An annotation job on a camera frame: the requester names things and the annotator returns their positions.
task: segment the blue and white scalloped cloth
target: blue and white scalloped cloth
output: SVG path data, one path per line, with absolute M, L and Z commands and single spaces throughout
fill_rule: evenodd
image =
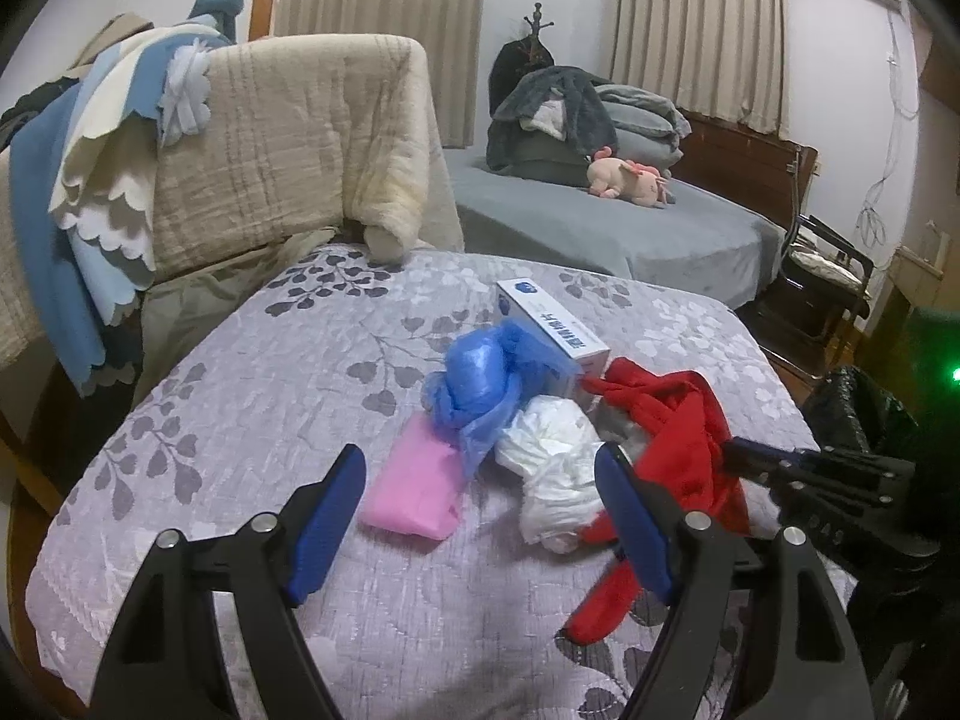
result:
M 131 383 L 122 326 L 152 285 L 157 153 L 209 122 L 208 52 L 230 45 L 243 0 L 198 0 L 191 20 L 97 56 L 11 144 L 11 215 L 37 314 L 77 389 Z

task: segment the beige blanket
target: beige blanket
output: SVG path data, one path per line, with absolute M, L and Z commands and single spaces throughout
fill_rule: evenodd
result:
M 157 281 L 345 221 L 374 258 L 462 251 L 424 49 L 391 35 L 302 35 L 211 55 L 209 127 L 160 151 Z M 43 335 L 0 154 L 0 367 Z

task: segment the gray pillow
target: gray pillow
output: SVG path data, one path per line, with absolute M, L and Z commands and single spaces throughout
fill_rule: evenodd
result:
M 607 113 L 617 129 L 628 129 L 637 135 L 646 135 L 648 138 L 675 138 L 673 124 L 667 122 L 660 114 L 645 111 L 643 108 L 634 108 L 632 105 L 621 103 L 604 103 Z
M 518 178 L 569 187 L 589 186 L 587 160 L 569 143 L 551 138 L 545 132 L 524 132 L 517 139 L 511 161 L 510 175 Z
M 655 141 L 653 138 L 646 138 L 619 127 L 616 130 L 616 140 L 620 146 L 616 155 L 620 159 L 640 162 L 641 165 L 655 167 L 660 172 L 664 172 L 671 165 L 676 165 L 683 156 L 683 151 L 672 148 L 666 141 Z

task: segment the red cloth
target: red cloth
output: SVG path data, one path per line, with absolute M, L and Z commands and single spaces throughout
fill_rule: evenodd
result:
M 646 451 L 634 462 L 640 479 L 666 487 L 685 511 L 699 509 L 727 530 L 749 533 L 740 480 L 722 470 L 720 446 L 731 437 L 730 428 L 703 376 L 692 370 L 656 376 L 618 357 L 603 379 L 584 377 L 583 388 L 625 410 L 650 434 Z M 603 544 L 616 538 L 616 530 L 603 512 L 580 535 L 586 543 Z M 611 634 L 638 593 L 640 584 L 623 560 L 568 620 L 570 640 L 592 644 Z

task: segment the wooden headboard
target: wooden headboard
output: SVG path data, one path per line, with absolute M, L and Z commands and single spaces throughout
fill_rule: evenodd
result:
M 680 141 L 683 159 L 671 167 L 674 177 L 721 194 L 789 229 L 793 221 L 790 166 L 799 149 L 803 202 L 817 162 L 817 149 L 761 135 L 739 124 L 686 111 L 683 114 L 693 133 Z

